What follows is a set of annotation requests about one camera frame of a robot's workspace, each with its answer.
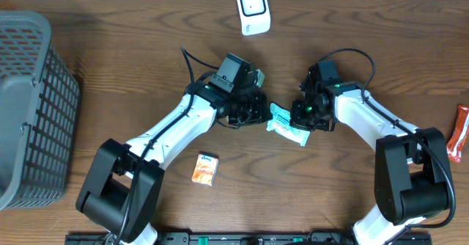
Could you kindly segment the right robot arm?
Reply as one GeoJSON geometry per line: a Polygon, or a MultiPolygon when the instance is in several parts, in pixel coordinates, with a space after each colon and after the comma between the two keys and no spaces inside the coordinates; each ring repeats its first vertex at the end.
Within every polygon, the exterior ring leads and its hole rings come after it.
{"type": "Polygon", "coordinates": [[[357,81],[344,82],[332,60],[309,68],[294,100],[290,125],[331,132],[349,126],[375,153],[375,206],[352,227],[354,244],[392,244],[399,236],[442,211],[454,216],[456,199],[444,135],[421,129],[380,105],[357,81]]]}

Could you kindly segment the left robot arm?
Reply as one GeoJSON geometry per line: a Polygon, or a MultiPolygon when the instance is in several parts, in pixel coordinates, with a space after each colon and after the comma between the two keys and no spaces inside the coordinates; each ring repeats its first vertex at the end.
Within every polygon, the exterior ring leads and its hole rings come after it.
{"type": "Polygon", "coordinates": [[[264,74],[243,65],[221,68],[192,79],[182,100],[158,124],[120,143],[108,139],[98,148],[76,208],[115,236],[115,244],[154,244],[150,224],[170,163],[220,119],[240,127],[271,118],[264,74]]]}

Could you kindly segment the teal wet wipes pack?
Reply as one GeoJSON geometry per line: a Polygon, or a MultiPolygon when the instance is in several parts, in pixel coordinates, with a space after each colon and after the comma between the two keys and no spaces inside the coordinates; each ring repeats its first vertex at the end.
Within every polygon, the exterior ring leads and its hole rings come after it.
{"type": "Polygon", "coordinates": [[[270,113],[273,118],[267,121],[267,131],[275,131],[277,134],[297,142],[302,147],[306,145],[310,132],[293,128],[290,125],[290,111],[281,108],[276,103],[271,103],[270,113]]]}

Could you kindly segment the orange tissue pack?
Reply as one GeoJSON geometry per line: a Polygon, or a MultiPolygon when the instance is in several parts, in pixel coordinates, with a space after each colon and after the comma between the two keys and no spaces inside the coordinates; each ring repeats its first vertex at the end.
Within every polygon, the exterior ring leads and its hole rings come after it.
{"type": "Polygon", "coordinates": [[[218,170],[219,158],[200,153],[197,157],[191,181],[206,186],[212,186],[218,170]]]}

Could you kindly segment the red snack packet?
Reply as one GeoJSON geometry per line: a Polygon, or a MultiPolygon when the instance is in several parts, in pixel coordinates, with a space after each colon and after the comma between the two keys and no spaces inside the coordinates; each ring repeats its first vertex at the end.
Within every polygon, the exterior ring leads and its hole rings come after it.
{"type": "Polygon", "coordinates": [[[454,163],[462,160],[462,149],[468,137],[468,106],[458,105],[457,119],[454,125],[452,137],[449,139],[446,149],[448,158],[454,163]]]}

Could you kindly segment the green lid jar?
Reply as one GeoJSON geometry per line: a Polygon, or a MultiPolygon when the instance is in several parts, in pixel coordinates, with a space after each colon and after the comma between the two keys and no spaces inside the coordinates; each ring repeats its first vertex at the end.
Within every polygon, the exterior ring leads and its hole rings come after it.
{"type": "Polygon", "coordinates": [[[256,69],[256,86],[261,88],[265,80],[265,75],[260,69],[256,69]]]}

